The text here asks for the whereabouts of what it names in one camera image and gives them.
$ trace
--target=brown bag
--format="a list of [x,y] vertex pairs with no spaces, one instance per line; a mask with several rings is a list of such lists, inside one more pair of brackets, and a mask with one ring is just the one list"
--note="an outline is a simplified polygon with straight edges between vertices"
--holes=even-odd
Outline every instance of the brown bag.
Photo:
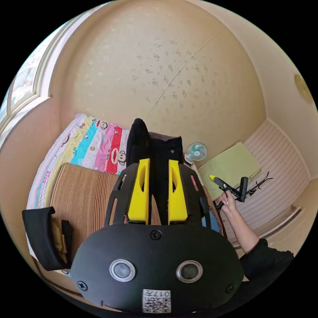
[[54,239],[54,245],[59,252],[62,260],[67,263],[66,258],[66,244],[65,244],[65,237],[62,234],[62,220],[57,218],[51,219],[51,227],[52,227],[52,234]]

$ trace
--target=striped mat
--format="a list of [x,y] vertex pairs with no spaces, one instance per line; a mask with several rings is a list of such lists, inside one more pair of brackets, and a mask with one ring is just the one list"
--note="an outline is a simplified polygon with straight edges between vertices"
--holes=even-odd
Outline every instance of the striped mat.
[[[66,163],[56,177],[50,199],[54,217],[68,220],[73,228],[72,259],[81,243],[104,227],[108,199],[118,175]],[[109,225],[112,225],[116,200]],[[160,225],[156,202],[152,197],[151,224]]]

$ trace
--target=colorful bedsheet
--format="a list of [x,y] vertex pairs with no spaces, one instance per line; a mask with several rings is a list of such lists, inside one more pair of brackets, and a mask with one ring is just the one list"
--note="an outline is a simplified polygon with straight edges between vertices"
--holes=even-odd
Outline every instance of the colorful bedsheet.
[[77,114],[53,144],[33,181],[27,209],[49,205],[51,190],[64,163],[120,174],[126,167],[129,130],[85,114]]

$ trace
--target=screw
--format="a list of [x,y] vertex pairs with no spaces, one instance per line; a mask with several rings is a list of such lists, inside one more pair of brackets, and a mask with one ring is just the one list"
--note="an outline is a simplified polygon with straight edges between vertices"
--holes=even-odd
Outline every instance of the screw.
[[161,232],[158,231],[158,230],[153,230],[153,231],[150,233],[150,237],[151,237],[152,239],[155,239],[155,240],[160,239],[160,237],[161,237]]
[[77,286],[80,290],[83,290],[83,291],[87,290],[87,285],[82,281],[77,282]]
[[233,284],[230,284],[226,287],[225,292],[229,294],[233,291],[233,289],[234,289]]

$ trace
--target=yellow bracket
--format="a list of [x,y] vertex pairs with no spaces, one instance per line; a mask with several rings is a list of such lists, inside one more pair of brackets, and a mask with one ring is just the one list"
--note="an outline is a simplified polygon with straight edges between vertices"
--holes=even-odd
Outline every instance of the yellow bracket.
[[168,224],[170,224],[170,222],[184,222],[188,214],[177,160],[169,160],[168,198]]
[[128,218],[133,222],[145,222],[148,224],[149,168],[150,159],[140,160],[128,210]]

